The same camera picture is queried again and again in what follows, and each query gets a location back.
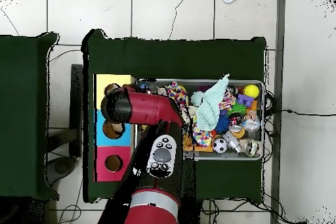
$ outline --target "dark green table cover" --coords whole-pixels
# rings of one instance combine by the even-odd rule
[[[90,202],[111,198],[117,183],[93,181],[93,74],[131,74],[135,78],[264,79],[266,41],[217,39],[209,41],[159,41],[137,38],[107,39],[100,30],[92,30],[83,40],[82,51],[88,53],[84,70],[88,77],[89,155],[87,192]],[[183,187],[192,162],[184,162]],[[262,160],[197,161],[197,198],[251,198],[261,202]]]
[[[47,56],[57,38],[0,35],[0,196],[58,198],[44,171]]]

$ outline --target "yellow ball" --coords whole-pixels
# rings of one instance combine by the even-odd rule
[[[244,95],[247,95],[248,97],[256,98],[259,95],[259,89],[256,85],[247,85],[244,88]]]

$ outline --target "light blue cloth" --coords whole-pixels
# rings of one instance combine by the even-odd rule
[[[204,93],[195,92],[190,102],[198,106],[196,111],[197,127],[200,130],[212,131],[216,128],[219,120],[219,103],[223,101],[226,87],[228,85],[228,76],[220,78],[214,86]]]

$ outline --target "toy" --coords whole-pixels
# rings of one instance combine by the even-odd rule
[[[212,137],[215,137],[217,135],[216,129],[213,129],[212,131],[210,131]]]
[[[244,152],[250,157],[254,157],[257,155],[257,153],[261,152],[261,144],[257,143],[255,140],[253,139],[248,139],[245,143],[245,148],[244,148]]]
[[[232,113],[228,117],[230,123],[228,125],[229,130],[233,132],[239,132],[242,130],[242,115],[239,112]]]
[[[245,115],[241,126],[243,126],[248,132],[256,132],[261,126],[260,119],[257,116],[257,111],[250,110],[249,113]]]
[[[223,134],[228,131],[230,120],[227,115],[219,115],[219,120],[216,125],[215,131],[218,134]]]
[[[219,115],[226,115],[228,113],[227,109],[222,109],[221,111],[219,111]]]
[[[211,133],[209,131],[200,130],[197,125],[197,116],[193,119],[193,137],[196,140],[197,144],[203,148],[211,146]]]
[[[237,98],[237,102],[239,104],[244,104],[246,107],[250,107],[254,100],[255,100],[254,97],[249,97],[247,95],[242,95],[242,94],[239,94]]]
[[[250,110],[256,110],[257,103],[258,103],[257,101],[253,101],[251,107],[246,109],[246,114],[249,113]]]
[[[222,154],[227,149],[227,143],[224,140],[224,138],[218,138],[213,142],[213,149],[218,152],[219,154]]]
[[[157,93],[158,93],[159,95],[167,96],[167,91],[166,91],[166,89],[163,88],[163,87],[158,87],[158,88],[157,88]]]
[[[183,135],[183,148],[192,145],[192,138],[188,134]]]
[[[219,103],[220,110],[231,110],[232,106],[236,103],[236,98],[231,94],[230,91],[226,91],[224,94],[224,99]]]
[[[232,150],[235,150],[236,152],[243,152],[242,146],[240,146],[239,141],[233,134],[228,131],[223,135],[224,140],[228,144],[228,147]]]
[[[244,95],[247,95],[248,97],[253,97],[255,99],[259,95],[259,89],[256,85],[247,85],[244,88],[243,93]]]
[[[186,89],[183,86],[179,86],[176,81],[166,86],[167,95],[171,97],[180,109],[186,109],[189,105],[189,98]]]
[[[228,85],[228,74],[220,78],[214,86],[206,92],[196,92],[197,103],[201,102],[196,111],[198,127],[205,131],[213,130],[219,120],[219,103],[223,100]]]
[[[245,115],[246,114],[246,106],[236,103],[235,105],[232,106],[231,110],[228,110],[227,114],[229,116],[232,113],[236,113],[236,112]]]
[[[228,87],[226,87],[226,91],[230,92],[230,94],[234,97],[237,97],[239,93],[238,88],[235,85],[229,85]]]
[[[233,136],[237,139],[241,139],[245,135],[245,129],[242,127],[239,132],[232,132]]]

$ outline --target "pink toy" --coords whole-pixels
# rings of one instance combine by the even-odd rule
[[[249,108],[249,107],[251,107],[254,100],[255,99],[253,97],[248,97],[247,95],[239,94],[237,103],[238,104],[243,104],[243,105],[245,105],[246,107]]]
[[[106,168],[106,159],[109,156],[119,156],[120,168],[109,171]],[[131,147],[129,146],[97,146],[96,172],[97,181],[120,181],[131,161]]]

